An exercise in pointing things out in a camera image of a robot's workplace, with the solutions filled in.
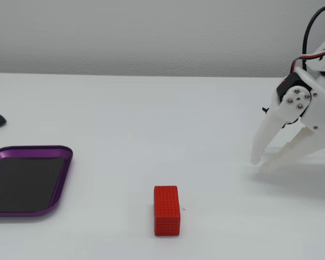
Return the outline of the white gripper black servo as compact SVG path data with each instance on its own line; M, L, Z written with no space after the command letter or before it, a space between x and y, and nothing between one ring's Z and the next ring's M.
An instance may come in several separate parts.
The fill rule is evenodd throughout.
M325 71L314 79L298 67L278 85L253 139L251 163L258 164L266 147L282 127L297 119L301 119L306 127L265 162L260 167L261 172L272 172L311 154L315 132L325 133Z

